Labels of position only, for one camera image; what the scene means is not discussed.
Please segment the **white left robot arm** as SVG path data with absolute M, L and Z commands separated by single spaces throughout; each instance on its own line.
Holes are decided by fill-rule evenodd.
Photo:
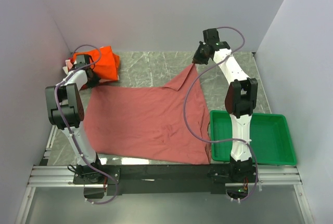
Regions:
M 79 90 L 98 84 L 99 77 L 91 68 L 92 57 L 76 55 L 76 60 L 66 78 L 55 86 L 45 88 L 48 119 L 68 138 L 75 156 L 76 166 L 68 170 L 82 183 L 94 184 L 104 180 L 104 170 L 96 151 L 90 145 L 84 130 L 84 107 Z

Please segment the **folded pale pink shirt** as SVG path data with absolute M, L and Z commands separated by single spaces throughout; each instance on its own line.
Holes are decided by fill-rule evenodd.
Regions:
M 65 66 L 62 67 L 62 69 L 63 69 L 65 75 L 68 75 L 68 73 L 70 71 L 74 70 L 75 68 L 74 68 L 74 61 L 73 61 L 73 59 L 67 59 L 67 60 L 65 60 Z

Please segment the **dusty pink t shirt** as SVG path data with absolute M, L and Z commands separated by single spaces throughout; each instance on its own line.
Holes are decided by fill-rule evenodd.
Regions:
M 98 86 L 84 129 L 99 154 L 187 164 L 209 164 L 209 110 L 195 65 L 163 86 Z

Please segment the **folded orange t shirt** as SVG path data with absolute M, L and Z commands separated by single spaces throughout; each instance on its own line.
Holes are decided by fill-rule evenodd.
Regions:
M 99 50 L 101 51 L 101 59 L 91 68 L 101 78 L 102 82 L 118 81 L 120 57 L 113 52 L 111 46 L 103 46 Z

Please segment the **green plastic tray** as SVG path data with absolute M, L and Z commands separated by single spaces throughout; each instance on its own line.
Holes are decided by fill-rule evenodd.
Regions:
M 230 115 L 226 111 L 212 110 L 210 131 L 212 140 L 231 138 Z M 283 115 L 254 113 L 250 123 L 250 138 L 259 164 L 297 164 L 287 120 Z

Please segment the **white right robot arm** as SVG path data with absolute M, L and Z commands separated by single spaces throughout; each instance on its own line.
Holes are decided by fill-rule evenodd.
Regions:
M 207 64 L 212 59 L 228 82 L 224 104 L 232 123 L 233 142 L 228 176 L 231 181 L 243 182 L 255 173 L 252 164 L 254 155 L 250 148 L 250 123 L 257 103 L 258 81 L 243 71 L 229 44 L 220 40 L 218 30 L 203 31 L 203 41 L 199 42 L 193 63 Z

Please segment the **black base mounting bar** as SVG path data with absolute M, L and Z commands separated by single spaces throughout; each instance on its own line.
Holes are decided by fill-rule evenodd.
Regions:
M 185 165 L 69 165 L 73 184 L 85 186 L 87 199 L 104 196 L 152 193 L 228 194 L 237 199 L 248 195 L 248 184 L 258 181 L 254 166 L 232 167 L 226 164 Z

